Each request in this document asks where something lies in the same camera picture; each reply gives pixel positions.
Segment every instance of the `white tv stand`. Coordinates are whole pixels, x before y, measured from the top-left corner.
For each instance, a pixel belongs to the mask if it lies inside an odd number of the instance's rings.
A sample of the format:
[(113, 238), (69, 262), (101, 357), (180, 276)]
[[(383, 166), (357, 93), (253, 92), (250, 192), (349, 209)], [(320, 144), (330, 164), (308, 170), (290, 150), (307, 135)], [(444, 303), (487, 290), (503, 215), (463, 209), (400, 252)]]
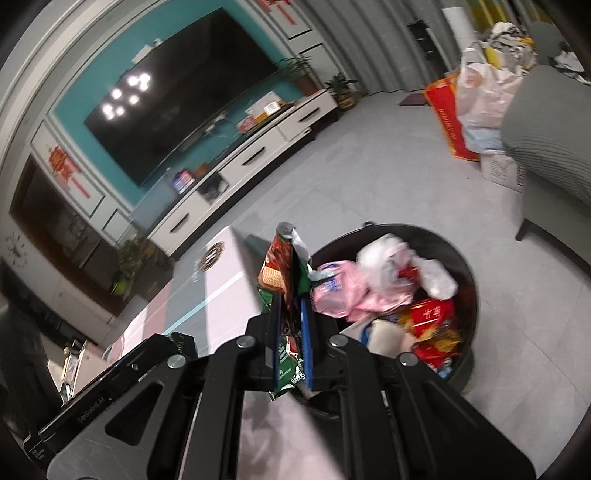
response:
[[(175, 253), (189, 236), (238, 192), (246, 183), (282, 153), (312, 133), (312, 126), (337, 104), (327, 90), (302, 99), (289, 110), (269, 121), (237, 149), (230, 152), (206, 176), (184, 194), (150, 232), (149, 238), (167, 255)], [(212, 175), (228, 182), (228, 188), (209, 203), (199, 192)]]

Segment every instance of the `grey sofa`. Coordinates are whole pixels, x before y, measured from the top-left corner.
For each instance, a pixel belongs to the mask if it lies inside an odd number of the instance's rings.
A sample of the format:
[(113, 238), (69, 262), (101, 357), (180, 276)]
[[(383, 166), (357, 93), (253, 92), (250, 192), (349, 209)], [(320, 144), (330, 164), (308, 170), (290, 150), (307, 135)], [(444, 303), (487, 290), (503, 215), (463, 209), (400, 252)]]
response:
[(532, 70), (502, 125), (505, 149), (525, 167), (523, 223), (550, 233), (591, 264), (591, 87), (549, 66)]

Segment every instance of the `tile floor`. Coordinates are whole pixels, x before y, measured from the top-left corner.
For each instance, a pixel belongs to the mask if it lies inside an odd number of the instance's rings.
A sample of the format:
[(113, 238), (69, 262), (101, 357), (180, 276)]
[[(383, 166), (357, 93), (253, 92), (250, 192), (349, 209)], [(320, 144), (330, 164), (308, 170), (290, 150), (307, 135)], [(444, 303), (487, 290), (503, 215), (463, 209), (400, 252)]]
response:
[[(514, 240), (521, 195), (453, 158), (428, 106), (403, 93), (365, 98), (278, 167), (207, 231), (272, 238), (293, 223), (315, 251), (366, 220), (411, 223), (446, 237), (480, 294), (476, 366), (466, 398), (541, 474), (591, 402), (591, 280), (535, 235)], [(189, 275), (182, 260), (175, 276)]]

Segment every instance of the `metal bolt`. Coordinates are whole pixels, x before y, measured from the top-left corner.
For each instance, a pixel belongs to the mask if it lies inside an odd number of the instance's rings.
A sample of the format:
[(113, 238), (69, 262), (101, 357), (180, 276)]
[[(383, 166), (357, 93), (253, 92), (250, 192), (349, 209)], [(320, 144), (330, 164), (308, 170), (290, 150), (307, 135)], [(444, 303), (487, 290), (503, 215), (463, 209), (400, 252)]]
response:
[(169, 356), (166, 364), (173, 369), (182, 368), (187, 363), (187, 359), (182, 355)]
[(236, 339), (236, 344), (240, 348), (250, 348), (255, 346), (256, 340), (251, 335), (242, 335)]
[(405, 367), (414, 367), (418, 363), (418, 357), (410, 352), (401, 353), (398, 359)]
[(345, 335), (341, 335), (337, 333), (337, 335), (333, 335), (329, 338), (329, 342), (332, 346), (341, 347), (347, 345), (349, 339)]

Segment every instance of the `teal wall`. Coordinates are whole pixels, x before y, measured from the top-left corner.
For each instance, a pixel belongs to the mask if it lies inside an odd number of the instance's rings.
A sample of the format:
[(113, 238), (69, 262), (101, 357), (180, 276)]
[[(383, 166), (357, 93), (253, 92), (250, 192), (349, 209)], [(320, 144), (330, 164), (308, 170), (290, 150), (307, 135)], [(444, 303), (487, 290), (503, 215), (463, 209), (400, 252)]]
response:
[[(144, 45), (156, 38), (166, 40), (195, 20), (222, 7), (240, 23), (272, 61), (282, 58), (273, 42), (234, 0), (168, 0), (113, 40), (87, 66), (55, 108), (62, 126), (86, 157), (132, 205), (139, 202), (158, 176), (153, 175), (139, 188), (99, 144), (84, 120), (111, 91), (121, 74), (132, 67), (131, 59)], [(175, 155), (167, 166), (174, 171), (184, 167), (194, 170), (221, 153), (238, 138), (235, 125), (246, 116), (244, 110), (269, 90), (274, 90), (286, 101), (301, 97), (301, 93), (291, 83), (278, 76), (269, 78), (234, 102), (229, 108), (228, 119), (219, 123), (211, 135), (197, 140), (186, 152)]]

